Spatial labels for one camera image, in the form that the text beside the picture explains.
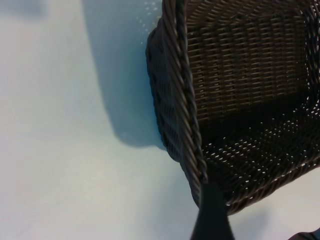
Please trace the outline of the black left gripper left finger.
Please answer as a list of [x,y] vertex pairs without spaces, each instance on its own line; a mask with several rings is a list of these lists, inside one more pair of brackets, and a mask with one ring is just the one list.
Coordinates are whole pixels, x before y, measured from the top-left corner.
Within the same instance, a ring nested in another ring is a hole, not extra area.
[[215,183],[201,188],[201,202],[192,240],[233,240],[227,207],[222,192]]

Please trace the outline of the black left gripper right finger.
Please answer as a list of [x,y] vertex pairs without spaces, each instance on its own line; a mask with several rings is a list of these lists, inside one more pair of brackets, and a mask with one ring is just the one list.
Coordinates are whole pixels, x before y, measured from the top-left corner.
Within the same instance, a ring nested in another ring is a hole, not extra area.
[[288,240],[320,240],[320,232],[299,232],[290,237]]

